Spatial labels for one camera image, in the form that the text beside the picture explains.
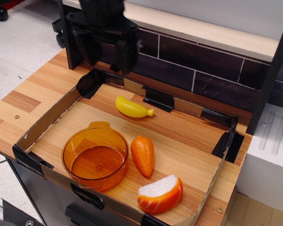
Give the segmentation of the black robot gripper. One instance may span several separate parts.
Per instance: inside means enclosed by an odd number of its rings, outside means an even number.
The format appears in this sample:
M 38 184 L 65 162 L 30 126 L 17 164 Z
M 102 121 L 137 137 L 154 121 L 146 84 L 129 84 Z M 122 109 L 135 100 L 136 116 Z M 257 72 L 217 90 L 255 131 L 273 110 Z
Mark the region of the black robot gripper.
M 66 19 L 86 28 L 86 32 L 74 30 L 73 36 L 84 59 L 94 65 L 101 57 L 101 43 L 116 44 L 119 67 L 128 74 L 137 64 L 137 56 L 143 48 L 138 39 L 138 25 L 124 16 L 122 0 L 80 0 L 81 10 L 70 12 Z

